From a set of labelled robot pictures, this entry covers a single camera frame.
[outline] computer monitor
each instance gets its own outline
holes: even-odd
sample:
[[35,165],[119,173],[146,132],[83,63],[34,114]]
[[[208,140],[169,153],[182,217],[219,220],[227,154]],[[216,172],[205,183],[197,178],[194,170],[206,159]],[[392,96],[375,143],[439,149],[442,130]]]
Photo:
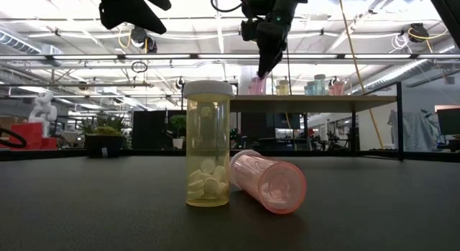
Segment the computer monitor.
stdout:
[[442,135],[460,134],[460,109],[438,110],[438,120]]

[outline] ceiling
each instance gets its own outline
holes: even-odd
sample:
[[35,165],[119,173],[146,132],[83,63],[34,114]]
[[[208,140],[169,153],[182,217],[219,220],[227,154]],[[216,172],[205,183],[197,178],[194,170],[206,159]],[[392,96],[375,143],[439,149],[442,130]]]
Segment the ceiling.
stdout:
[[[439,35],[446,31],[429,0],[387,0],[376,14],[369,14],[368,8],[375,1],[343,0],[348,24],[354,27],[352,43],[356,53],[405,53],[408,47],[414,53],[428,52],[424,43],[409,42],[408,47],[397,49],[395,43],[392,45],[392,41],[395,40],[396,34],[402,30],[407,31],[412,23],[423,23],[430,35]],[[101,25],[98,19],[99,3],[100,0],[0,0],[0,30],[2,27],[7,28],[31,43],[53,45],[62,50],[63,54],[69,55],[143,53],[142,49],[136,48],[133,44],[126,48],[122,46],[128,44],[128,35],[132,28],[130,24],[121,24],[112,30],[107,30]],[[239,36],[239,25],[244,19],[239,9],[231,13],[216,13],[211,7],[210,0],[171,0],[171,3],[172,9],[167,12],[150,5],[167,27],[167,32],[163,35],[151,34],[157,42],[158,53],[258,53],[256,44],[244,42]],[[238,3],[236,0],[218,0],[219,8],[222,9],[232,8]],[[309,0],[308,4],[299,4],[296,9],[287,41],[289,53],[350,53],[348,40],[341,36],[344,32],[339,0]],[[446,33],[431,40],[433,50],[437,50],[439,42],[449,38],[450,35]],[[20,54],[4,45],[0,46],[0,53]],[[35,67],[29,71],[51,79],[51,66],[20,61],[10,64],[20,68]],[[60,83],[126,83],[127,75],[129,81],[136,75],[129,68],[129,61],[119,67],[117,65],[121,63],[105,64],[112,68],[81,68],[65,74],[71,65],[78,65],[75,61],[65,61],[61,68],[54,68],[55,76],[64,75]],[[139,82],[146,80],[154,87],[119,87],[117,92],[177,93],[175,82],[179,77],[185,81],[235,79],[244,84],[242,79],[251,78],[257,71],[257,68],[253,68],[250,69],[252,73],[247,74],[248,69],[243,69],[242,66],[255,66],[257,63],[242,61],[208,63],[198,60],[156,60],[151,61],[149,65],[153,66],[149,67],[147,73],[137,75],[136,79]],[[366,80],[387,66],[385,63],[360,64],[358,69],[362,78]],[[345,79],[349,85],[357,84],[356,70],[351,63],[296,63],[291,64],[289,68],[287,64],[279,64],[272,72],[275,80],[284,79],[290,74],[293,93],[303,93],[307,81],[313,80],[314,75],[320,73],[326,74],[328,78],[337,76]],[[71,91],[75,94],[88,93],[77,88]],[[150,101],[144,104],[153,109],[174,107],[171,100]]]

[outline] red object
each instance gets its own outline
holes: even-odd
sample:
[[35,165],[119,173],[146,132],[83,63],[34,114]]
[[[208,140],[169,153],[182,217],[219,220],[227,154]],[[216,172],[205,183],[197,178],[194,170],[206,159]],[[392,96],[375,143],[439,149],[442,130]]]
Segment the red object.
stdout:
[[[13,124],[11,131],[16,132],[27,141],[23,149],[11,148],[11,150],[56,150],[55,138],[42,138],[42,124],[39,122],[29,124]],[[20,143],[15,137],[10,138],[11,143]]]

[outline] shelf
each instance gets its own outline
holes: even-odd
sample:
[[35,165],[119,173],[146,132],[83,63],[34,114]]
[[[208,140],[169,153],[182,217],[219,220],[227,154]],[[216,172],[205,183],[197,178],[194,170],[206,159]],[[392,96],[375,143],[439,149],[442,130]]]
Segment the shelf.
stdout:
[[233,112],[351,113],[396,102],[396,96],[235,96]]

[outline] desk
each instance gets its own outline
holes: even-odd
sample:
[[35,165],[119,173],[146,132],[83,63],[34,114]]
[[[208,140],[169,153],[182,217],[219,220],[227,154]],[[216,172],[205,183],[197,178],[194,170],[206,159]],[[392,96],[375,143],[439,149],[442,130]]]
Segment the desk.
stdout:
[[185,158],[0,163],[0,250],[457,250],[458,163],[283,158],[308,184],[293,214],[231,189],[185,204]]

